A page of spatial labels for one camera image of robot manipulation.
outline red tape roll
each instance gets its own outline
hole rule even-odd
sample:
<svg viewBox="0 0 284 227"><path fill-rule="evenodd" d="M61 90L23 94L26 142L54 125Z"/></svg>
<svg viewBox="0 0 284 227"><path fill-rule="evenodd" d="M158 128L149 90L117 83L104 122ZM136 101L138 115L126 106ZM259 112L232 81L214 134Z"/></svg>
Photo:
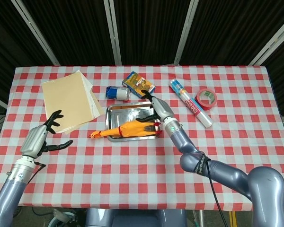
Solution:
<svg viewBox="0 0 284 227"><path fill-rule="evenodd" d="M202 96L206 96L209 98L209 101L201 100ZM214 91L204 88L198 91L195 96L195 101L204 109L210 110L217 102L217 95Z"/></svg>

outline box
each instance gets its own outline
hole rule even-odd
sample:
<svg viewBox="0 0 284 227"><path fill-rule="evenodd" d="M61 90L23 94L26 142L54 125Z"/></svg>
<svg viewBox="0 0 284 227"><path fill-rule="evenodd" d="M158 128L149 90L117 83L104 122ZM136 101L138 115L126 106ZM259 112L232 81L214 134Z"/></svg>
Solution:
<svg viewBox="0 0 284 227"><path fill-rule="evenodd" d="M152 83L134 71L123 80L122 84L123 86L128 87L130 91L139 98L145 95L142 90L147 90L149 93L152 93L156 88Z"/></svg>

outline yellow rubber chicken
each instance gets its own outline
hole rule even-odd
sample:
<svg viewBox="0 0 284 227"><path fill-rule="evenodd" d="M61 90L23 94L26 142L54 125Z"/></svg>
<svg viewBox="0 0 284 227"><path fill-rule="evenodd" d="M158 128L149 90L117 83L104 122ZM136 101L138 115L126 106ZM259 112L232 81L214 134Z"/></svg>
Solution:
<svg viewBox="0 0 284 227"><path fill-rule="evenodd" d="M158 135L162 130L156 131L155 126L159 126L160 122L139 122L134 120L132 122L125 122L117 128L104 130L104 131L94 131L90 137L92 139L97 139L104 136L114 136L114 137L141 137Z"/></svg>

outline dark background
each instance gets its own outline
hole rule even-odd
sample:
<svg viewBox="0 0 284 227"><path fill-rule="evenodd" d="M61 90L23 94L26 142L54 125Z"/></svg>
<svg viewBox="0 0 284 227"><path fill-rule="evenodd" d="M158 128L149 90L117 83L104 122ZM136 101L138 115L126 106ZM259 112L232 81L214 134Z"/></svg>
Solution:
<svg viewBox="0 0 284 227"><path fill-rule="evenodd" d="M103 0L23 0L61 65L114 65ZM174 62L190 0L114 0L123 65ZM180 65L248 65L284 23L284 0L199 0ZM16 67L52 65L0 0L0 100ZM284 115L284 42L267 67Z"/></svg>

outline table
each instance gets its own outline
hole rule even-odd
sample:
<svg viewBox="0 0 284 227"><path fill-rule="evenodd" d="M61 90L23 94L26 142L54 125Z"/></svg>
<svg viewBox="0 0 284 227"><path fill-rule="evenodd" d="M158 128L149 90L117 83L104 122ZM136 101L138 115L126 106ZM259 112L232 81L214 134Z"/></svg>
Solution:
<svg viewBox="0 0 284 227"><path fill-rule="evenodd" d="M16 68L7 116L0 135L0 189L20 157L29 130L42 124L45 109L41 83L80 70L93 84L93 92L106 108L122 101L105 97L107 86L120 86L136 71L157 86L155 96L170 104L192 141L211 159L247 173L271 166L284 177L284 127L264 67L209 66L103 66ZM177 78L189 93L204 87L217 93L209 111L214 124L205 129L168 87ZM131 95L130 102L141 101ZM167 133L155 140L112 143L88 135L105 128L105 116L71 134L48 135L48 144L74 143L60 152L44 153L47 167L27 186L20 205L139 209L217 209L209 180L184 173L181 154ZM223 210L251 210L244 196L214 183Z"/></svg>

